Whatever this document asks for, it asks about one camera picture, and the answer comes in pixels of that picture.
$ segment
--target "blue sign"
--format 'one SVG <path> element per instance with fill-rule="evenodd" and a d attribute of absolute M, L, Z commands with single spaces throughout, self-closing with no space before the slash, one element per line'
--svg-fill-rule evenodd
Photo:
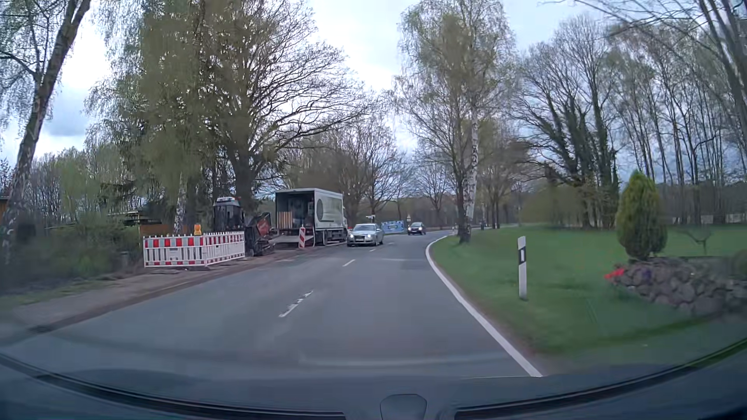
<path fill-rule="evenodd" d="M 405 222 L 397 220 L 394 222 L 382 222 L 381 228 L 384 229 L 384 233 L 402 233 L 405 231 Z"/>

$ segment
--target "white truck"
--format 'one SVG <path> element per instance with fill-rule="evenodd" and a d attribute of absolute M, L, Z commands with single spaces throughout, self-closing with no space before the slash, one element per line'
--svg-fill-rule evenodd
<path fill-rule="evenodd" d="M 347 219 L 342 194 L 319 188 L 275 191 L 275 243 L 298 243 L 301 226 L 306 228 L 306 246 L 347 240 Z"/>

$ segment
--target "road curve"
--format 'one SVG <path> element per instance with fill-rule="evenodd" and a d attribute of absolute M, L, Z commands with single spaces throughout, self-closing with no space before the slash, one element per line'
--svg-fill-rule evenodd
<path fill-rule="evenodd" d="M 0 351 L 51 371 L 203 380 L 527 376 L 431 269 L 426 246 L 443 235 L 281 259 Z"/>

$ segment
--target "shrub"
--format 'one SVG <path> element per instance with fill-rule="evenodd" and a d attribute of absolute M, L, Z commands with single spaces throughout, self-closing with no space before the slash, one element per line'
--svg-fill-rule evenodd
<path fill-rule="evenodd" d="M 662 223 L 659 194 L 654 181 L 633 172 L 622 193 L 617 212 L 617 240 L 634 259 L 647 259 L 666 246 L 666 226 Z"/>
<path fill-rule="evenodd" d="M 84 214 L 75 225 L 45 233 L 15 249 L 6 286 L 110 273 L 120 268 L 120 252 L 137 256 L 140 249 L 136 226 L 100 214 Z"/>

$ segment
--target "silver car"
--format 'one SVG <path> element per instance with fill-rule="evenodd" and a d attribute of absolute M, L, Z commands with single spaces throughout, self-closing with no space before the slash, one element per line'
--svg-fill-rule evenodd
<path fill-rule="evenodd" d="M 380 245 L 384 243 L 384 229 L 378 223 L 361 223 L 347 236 L 347 246 Z"/>

